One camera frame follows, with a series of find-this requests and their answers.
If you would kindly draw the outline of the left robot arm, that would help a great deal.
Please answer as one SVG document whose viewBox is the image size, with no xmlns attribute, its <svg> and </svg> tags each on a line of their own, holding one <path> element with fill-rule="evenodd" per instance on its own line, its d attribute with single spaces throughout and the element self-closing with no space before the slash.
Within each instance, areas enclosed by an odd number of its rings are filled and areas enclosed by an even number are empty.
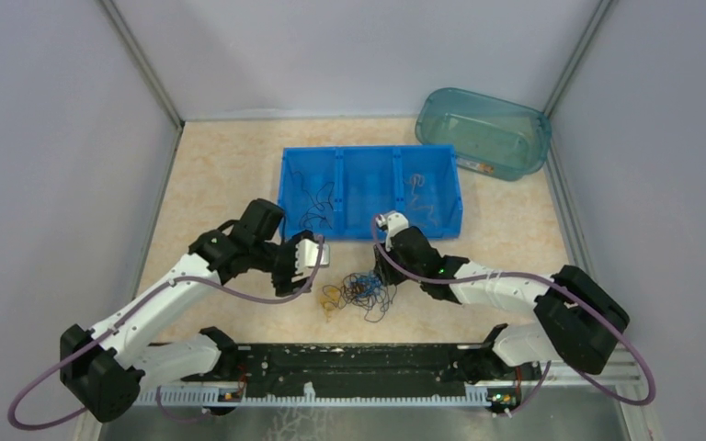
<svg viewBox="0 0 706 441">
<path fill-rule="evenodd" d="M 88 329 L 61 337 L 62 384 L 101 423 L 112 422 L 143 392 L 190 378 L 240 379 L 238 345 L 214 326 L 186 340 L 154 338 L 214 293 L 278 305 L 309 291 L 331 253 L 323 235 L 308 230 L 278 242 L 285 218 L 257 198 L 238 219 L 202 233 L 168 272 L 129 304 Z"/>
</svg>

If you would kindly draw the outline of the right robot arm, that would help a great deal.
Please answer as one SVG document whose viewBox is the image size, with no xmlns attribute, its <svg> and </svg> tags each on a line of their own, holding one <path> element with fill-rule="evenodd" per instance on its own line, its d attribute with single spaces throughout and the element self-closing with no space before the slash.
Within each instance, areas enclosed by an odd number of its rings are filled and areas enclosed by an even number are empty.
<svg viewBox="0 0 706 441">
<path fill-rule="evenodd" d="M 434 300 L 484 305 L 533 318 L 498 324 L 470 355 L 487 379 L 503 379 L 533 362 L 562 361 L 582 373 L 601 373 L 629 314 L 589 274 L 565 265 L 549 275 L 501 271 L 441 254 L 417 227 L 387 232 L 375 243 L 376 273 L 385 285 L 411 279 Z"/>
</svg>

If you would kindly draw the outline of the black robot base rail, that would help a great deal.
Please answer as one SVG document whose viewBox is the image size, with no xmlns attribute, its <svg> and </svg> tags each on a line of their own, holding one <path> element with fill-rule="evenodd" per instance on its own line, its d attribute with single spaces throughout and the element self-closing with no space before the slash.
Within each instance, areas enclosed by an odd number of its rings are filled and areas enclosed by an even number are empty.
<svg viewBox="0 0 706 441">
<path fill-rule="evenodd" d="M 480 344 L 249 344 L 185 380 L 242 383 L 247 398 L 299 397 L 311 384 L 324 399 L 407 399 L 462 397 L 479 382 L 540 376 L 539 367 L 508 367 Z"/>
</svg>

